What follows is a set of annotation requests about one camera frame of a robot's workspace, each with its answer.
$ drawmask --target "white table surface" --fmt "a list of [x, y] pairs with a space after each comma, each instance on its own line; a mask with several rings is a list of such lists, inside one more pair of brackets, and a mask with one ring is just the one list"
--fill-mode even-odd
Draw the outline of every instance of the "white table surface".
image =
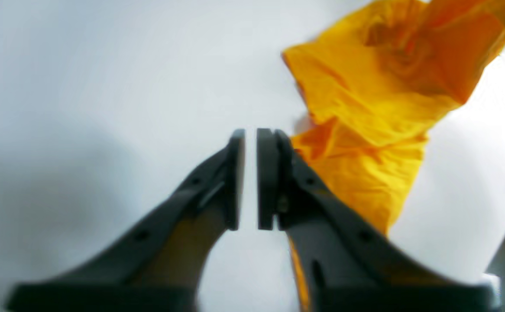
[[[256, 229], [254, 130], [304, 120], [282, 49], [366, 3], [0, 0], [0, 304], [108, 245], [245, 128], [241, 227], [211, 252], [200, 307], [297, 311], [284, 233]], [[391, 240], [471, 283], [504, 235], [499, 58], [431, 131]]]

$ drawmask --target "screw hole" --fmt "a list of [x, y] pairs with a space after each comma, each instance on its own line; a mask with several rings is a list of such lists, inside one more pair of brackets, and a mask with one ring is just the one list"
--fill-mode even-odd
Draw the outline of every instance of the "screw hole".
[[147, 230], [140, 231], [135, 235], [136, 241], [146, 241], [150, 237], [150, 232]]
[[326, 286], [322, 266], [317, 260], [312, 261], [312, 275], [314, 276], [314, 282], [316, 282], [319, 288], [324, 288]]
[[358, 238], [365, 243], [369, 243], [373, 237], [372, 237], [371, 233], [369, 233], [367, 231], [360, 231], [358, 233]]

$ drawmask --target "yellow fabric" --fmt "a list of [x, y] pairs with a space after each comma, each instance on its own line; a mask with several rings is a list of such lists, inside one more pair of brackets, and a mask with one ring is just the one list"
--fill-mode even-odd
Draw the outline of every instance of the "yellow fabric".
[[382, 233], [396, 221], [426, 132], [466, 103], [505, 45], [505, 0], [380, 0], [283, 53], [316, 127], [296, 150]]
[[301, 305], [301, 312], [310, 310], [310, 296], [308, 296], [308, 283], [304, 276], [301, 259], [298, 256], [297, 249], [293, 244], [291, 237], [288, 237], [289, 248], [291, 249], [291, 260], [293, 264], [293, 272], [295, 273], [295, 284], [297, 286], [298, 302]]

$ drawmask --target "crumpled yellow cloth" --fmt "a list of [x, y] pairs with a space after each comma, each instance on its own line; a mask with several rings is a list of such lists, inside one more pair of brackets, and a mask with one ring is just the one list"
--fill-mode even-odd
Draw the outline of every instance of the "crumpled yellow cloth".
[[294, 148], [382, 233], [399, 217], [426, 132], [466, 103], [505, 46], [505, 0], [380, 0], [283, 53], [314, 129]]

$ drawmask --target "yellow cloth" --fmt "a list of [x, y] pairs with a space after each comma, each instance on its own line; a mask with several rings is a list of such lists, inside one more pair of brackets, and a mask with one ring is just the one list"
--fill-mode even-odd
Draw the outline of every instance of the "yellow cloth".
[[294, 147], [382, 233], [396, 221], [426, 132], [466, 103], [505, 45], [505, 0], [380, 0], [283, 57], [316, 127]]

